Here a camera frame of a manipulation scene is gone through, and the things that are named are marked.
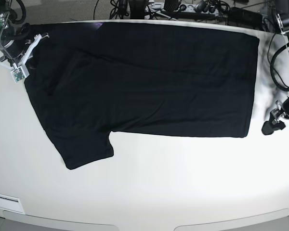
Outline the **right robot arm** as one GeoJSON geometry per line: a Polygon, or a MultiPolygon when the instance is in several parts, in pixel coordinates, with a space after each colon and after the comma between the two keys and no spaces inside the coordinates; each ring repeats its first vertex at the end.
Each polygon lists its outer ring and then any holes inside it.
{"type": "Polygon", "coordinates": [[[31,33],[31,25],[25,23],[26,8],[21,0],[17,1],[21,8],[21,18],[12,9],[11,0],[0,0],[0,65],[10,71],[18,82],[29,76],[26,63],[33,58],[33,50],[39,42],[48,38],[49,34],[36,34],[33,39],[27,37],[31,33]]]}

